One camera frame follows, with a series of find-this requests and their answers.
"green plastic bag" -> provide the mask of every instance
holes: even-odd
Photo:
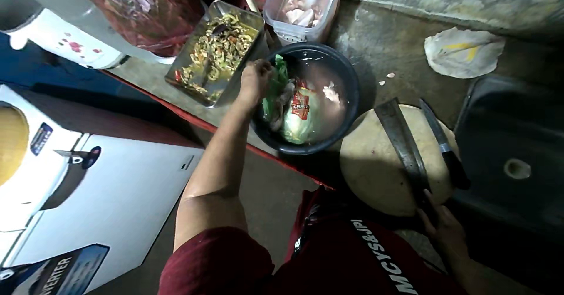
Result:
[[[262,110],[264,112],[264,119],[267,122],[272,122],[276,119],[276,116],[282,115],[282,113],[277,114],[278,106],[276,104],[277,99],[282,94],[284,87],[288,84],[288,65],[281,55],[276,55],[274,74],[272,79],[268,82],[268,90],[266,92],[266,97],[262,99]]]

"raw meat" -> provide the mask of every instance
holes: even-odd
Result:
[[[287,22],[302,27],[317,26],[323,17],[319,0],[286,0],[282,12]]]

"wooden chopping block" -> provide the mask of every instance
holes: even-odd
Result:
[[[400,105],[423,159],[430,190],[436,203],[442,204],[454,190],[439,144],[419,108]],[[448,142],[458,155],[454,133],[441,122]],[[398,217],[416,214],[411,186],[398,154],[374,110],[356,119],[343,139],[341,171],[352,192],[372,208]]]

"plastic container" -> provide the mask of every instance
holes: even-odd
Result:
[[[284,18],[281,15],[284,14],[282,9],[285,2],[286,0],[266,0],[262,12],[264,20],[272,26],[284,46],[304,41],[323,43],[329,35],[341,0],[320,0],[319,3],[324,8],[323,17],[318,25],[309,28],[282,22]]]

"sink drain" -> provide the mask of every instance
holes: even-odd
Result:
[[[531,165],[516,158],[510,158],[503,167],[505,175],[513,179],[525,179],[531,176]]]

